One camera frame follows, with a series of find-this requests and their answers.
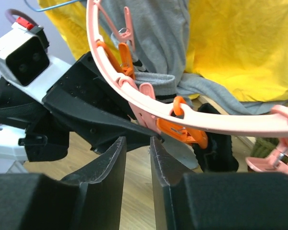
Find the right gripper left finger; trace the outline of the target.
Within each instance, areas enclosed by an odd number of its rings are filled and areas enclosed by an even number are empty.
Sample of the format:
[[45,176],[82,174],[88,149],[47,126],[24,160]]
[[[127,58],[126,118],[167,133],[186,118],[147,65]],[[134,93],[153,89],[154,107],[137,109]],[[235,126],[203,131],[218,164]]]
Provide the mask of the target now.
[[126,138],[61,180],[40,173],[0,174],[0,230],[117,230]]

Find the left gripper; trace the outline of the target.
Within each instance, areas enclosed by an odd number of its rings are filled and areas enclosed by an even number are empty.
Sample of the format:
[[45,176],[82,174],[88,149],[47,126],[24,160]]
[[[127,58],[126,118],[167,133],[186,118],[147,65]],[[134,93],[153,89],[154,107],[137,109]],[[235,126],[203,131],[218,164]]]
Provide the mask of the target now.
[[57,161],[68,154],[69,130],[95,153],[104,153],[118,137],[127,139],[127,151],[163,138],[133,123],[129,103],[101,76],[90,52],[82,55],[43,98],[42,104],[0,78],[0,123],[25,130],[17,141],[31,162]]

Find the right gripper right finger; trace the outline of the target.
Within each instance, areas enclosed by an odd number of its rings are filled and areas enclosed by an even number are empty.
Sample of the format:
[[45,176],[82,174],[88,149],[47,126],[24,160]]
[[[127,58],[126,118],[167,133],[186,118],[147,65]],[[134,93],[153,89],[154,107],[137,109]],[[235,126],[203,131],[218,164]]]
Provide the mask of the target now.
[[150,139],[158,230],[288,230],[288,175],[195,173]]

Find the orange clothes peg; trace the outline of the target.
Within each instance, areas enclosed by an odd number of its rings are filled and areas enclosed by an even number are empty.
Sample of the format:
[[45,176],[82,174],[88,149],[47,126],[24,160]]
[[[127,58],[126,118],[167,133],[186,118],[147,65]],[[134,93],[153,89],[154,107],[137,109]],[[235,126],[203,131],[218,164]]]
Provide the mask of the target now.
[[[184,115],[184,110],[181,104],[187,104],[183,97],[176,96],[173,100],[173,113],[175,116]],[[204,131],[197,130],[190,127],[184,127],[176,123],[172,123],[162,118],[156,120],[157,128],[164,134],[188,144],[197,144],[201,149],[206,149],[208,146],[208,137]]]

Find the olive striped sock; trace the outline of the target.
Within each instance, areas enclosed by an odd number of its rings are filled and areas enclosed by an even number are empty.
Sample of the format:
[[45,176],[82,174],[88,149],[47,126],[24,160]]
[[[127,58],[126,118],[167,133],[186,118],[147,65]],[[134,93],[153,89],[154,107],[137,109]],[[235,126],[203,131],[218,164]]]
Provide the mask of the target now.
[[251,157],[265,158],[278,145],[278,138],[256,138],[255,145],[251,150]]

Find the pink round clip hanger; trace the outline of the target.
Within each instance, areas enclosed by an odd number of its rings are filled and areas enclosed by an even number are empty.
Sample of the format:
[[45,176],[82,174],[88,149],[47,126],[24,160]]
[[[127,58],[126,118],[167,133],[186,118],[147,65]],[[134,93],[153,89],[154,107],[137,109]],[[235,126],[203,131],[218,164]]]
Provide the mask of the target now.
[[273,108],[270,115],[216,115],[199,113],[190,105],[183,105],[184,118],[175,118],[173,98],[177,95],[187,96],[183,87],[177,87],[174,76],[157,74],[136,65],[135,77],[132,78],[120,71],[121,61],[116,45],[105,41],[99,31],[99,22],[107,28],[107,33],[114,35],[115,40],[125,44],[133,41],[133,24],[131,11],[124,11],[125,3],[121,5],[122,27],[127,28],[127,35],[118,33],[117,26],[107,15],[99,0],[89,0],[86,3],[86,33],[89,48],[95,64],[110,87],[125,100],[136,107],[135,118],[150,129],[156,128],[154,122],[139,117],[138,114],[154,115],[184,127],[203,130],[212,133],[230,134],[253,137],[288,137],[288,107]]

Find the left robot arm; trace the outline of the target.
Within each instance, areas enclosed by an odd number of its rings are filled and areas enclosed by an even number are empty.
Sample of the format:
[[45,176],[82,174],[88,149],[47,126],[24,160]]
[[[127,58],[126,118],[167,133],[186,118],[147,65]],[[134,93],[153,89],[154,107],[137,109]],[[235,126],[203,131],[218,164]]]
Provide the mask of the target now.
[[38,101],[0,78],[0,159],[11,172],[25,161],[57,161],[68,154],[70,133],[104,153],[119,137],[127,151],[149,145],[161,135],[133,122],[127,101],[106,83],[90,53],[80,57]]

